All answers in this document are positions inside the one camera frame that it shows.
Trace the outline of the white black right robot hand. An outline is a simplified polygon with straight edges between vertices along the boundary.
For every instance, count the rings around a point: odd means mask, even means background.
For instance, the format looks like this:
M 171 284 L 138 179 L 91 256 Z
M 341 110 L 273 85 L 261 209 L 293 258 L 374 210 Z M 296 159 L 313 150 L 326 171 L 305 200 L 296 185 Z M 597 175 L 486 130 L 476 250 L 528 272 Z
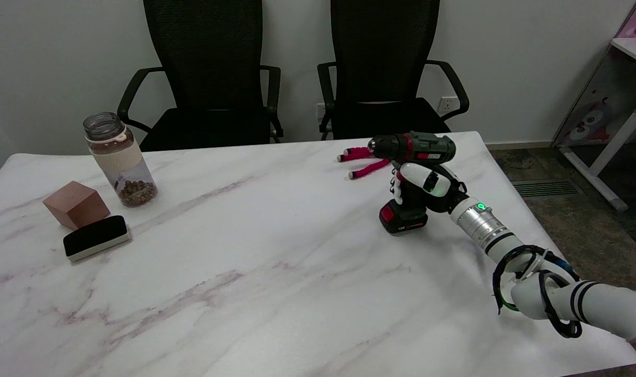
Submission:
M 403 210 L 426 208 L 434 213 L 450 213 L 469 198 L 466 184 L 444 165 L 394 163 L 391 181 L 392 202 Z

